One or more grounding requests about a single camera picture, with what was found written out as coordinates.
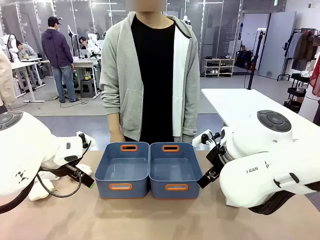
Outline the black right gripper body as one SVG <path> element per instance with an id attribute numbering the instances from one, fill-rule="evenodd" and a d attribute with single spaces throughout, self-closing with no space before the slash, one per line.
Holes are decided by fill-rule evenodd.
<path id="1" fill-rule="evenodd" d="M 225 162 L 223 159 L 223 155 L 225 153 L 226 153 L 225 148 L 218 144 L 212 150 L 210 150 L 210 152 L 207 154 L 206 158 L 212 164 L 212 167 L 222 169 L 225 165 Z"/>

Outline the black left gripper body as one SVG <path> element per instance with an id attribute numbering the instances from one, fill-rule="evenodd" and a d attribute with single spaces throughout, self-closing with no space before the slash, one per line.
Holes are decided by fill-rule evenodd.
<path id="1" fill-rule="evenodd" d="M 57 177 L 69 176 L 73 180 L 80 180 L 82 178 L 81 170 L 78 167 L 69 164 L 54 169 L 53 174 Z"/>

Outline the person's right hand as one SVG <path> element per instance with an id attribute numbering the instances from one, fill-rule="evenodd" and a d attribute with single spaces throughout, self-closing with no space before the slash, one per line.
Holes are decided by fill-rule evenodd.
<path id="1" fill-rule="evenodd" d="M 121 143 L 121 142 L 126 142 L 126 139 L 121 132 L 111 132 L 110 133 L 110 142 L 111 143 Z"/>

